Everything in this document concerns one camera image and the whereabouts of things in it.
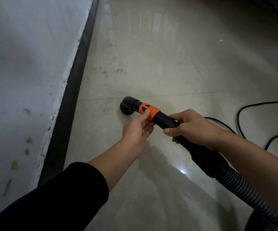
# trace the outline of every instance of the person's left hand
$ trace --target person's left hand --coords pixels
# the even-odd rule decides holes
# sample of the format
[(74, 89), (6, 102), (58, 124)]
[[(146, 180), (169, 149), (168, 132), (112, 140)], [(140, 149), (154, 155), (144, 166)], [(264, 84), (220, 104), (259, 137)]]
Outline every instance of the person's left hand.
[(130, 147), (137, 154), (141, 154), (144, 142), (154, 130), (155, 123), (149, 121), (150, 110), (146, 109), (143, 114), (133, 118), (129, 123), (123, 126), (121, 141)]

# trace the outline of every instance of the tile floor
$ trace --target tile floor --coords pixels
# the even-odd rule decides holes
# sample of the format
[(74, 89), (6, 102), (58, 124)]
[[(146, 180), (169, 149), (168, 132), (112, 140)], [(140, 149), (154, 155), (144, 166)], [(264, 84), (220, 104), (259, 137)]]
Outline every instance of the tile floor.
[[(127, 95), (235, 129), (240, 107), (278, 100), (278, 16), (248, 0), (100, 0), (65, 167), (121, 138)], [(264, 146), (278, 104), (244, 110), (241, 126)], [(86, 230), (243, 230), (251, 211), (156, 128)]]

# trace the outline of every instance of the person's right hand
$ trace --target person's right hand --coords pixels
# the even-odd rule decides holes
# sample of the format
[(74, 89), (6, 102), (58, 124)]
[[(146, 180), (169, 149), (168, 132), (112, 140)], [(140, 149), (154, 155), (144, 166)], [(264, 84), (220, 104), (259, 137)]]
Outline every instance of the person's right hand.
[(169, 117), (178, 121), (180, 125), (176, 128), (164, 129), (163, 132), (166, 135), (170, 137), (182, 135), (189, 141), (205, 146), (210, 150), (215, 150), (219, 135), (226, 132), (192, 109), (169, 115)]

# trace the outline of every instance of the white wall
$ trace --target white wall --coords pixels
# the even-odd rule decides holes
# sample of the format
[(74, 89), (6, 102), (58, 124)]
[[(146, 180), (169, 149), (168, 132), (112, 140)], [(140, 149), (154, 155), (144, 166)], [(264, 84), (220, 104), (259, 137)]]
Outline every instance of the white wall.
[(91, 3), (0, 0), (0, 211), (37, 186)]

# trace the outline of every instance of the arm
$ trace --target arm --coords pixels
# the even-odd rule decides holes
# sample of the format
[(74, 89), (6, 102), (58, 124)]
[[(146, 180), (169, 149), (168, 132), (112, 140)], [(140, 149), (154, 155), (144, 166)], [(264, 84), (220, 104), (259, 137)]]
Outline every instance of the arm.
[(0, 213), (0, 230), (83, 230), (108, 200), (109, 191), (141, 154), (154, 124), (149, 110), (123, 127), (122, 139), (88, 163), (70, 164), (54, 179)]
[(164, 129), (171, 137), (183, 135), (193, 143), (219, 151), (278, 213), (278, 158), (256, 144), (228, 132), (194, 110), (170, 115), (181, 124)]

